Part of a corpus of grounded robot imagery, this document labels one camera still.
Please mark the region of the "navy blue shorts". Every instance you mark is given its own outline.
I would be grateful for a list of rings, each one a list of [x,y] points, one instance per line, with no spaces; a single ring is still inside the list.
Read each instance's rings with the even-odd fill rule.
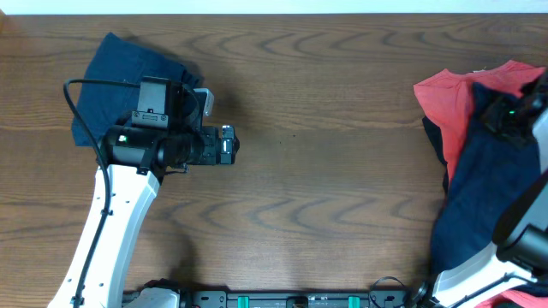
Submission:
[[[480,117],[498,98],[517,104],[512,94],[472,85],[474,111],[445,207],[434,224],[431,272],[451,270],[484,249],[506,209],[539,177],[539,146],[498,137]]]

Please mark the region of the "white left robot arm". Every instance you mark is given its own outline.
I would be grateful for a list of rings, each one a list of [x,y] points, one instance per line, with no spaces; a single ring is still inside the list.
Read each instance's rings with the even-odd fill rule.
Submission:
[[[167,168],[232,164],[231,126],[170,131],[110,128],[99,147],[92,205],[68,273],[51,307],[120,307],[140,228]]]

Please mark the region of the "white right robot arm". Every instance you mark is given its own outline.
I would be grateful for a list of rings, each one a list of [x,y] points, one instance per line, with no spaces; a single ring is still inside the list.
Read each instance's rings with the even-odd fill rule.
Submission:
[[[475,307],[547,286],[547,76],[519,98],[480,83],[446,205],[432,234],[434,278],[414,307]]]

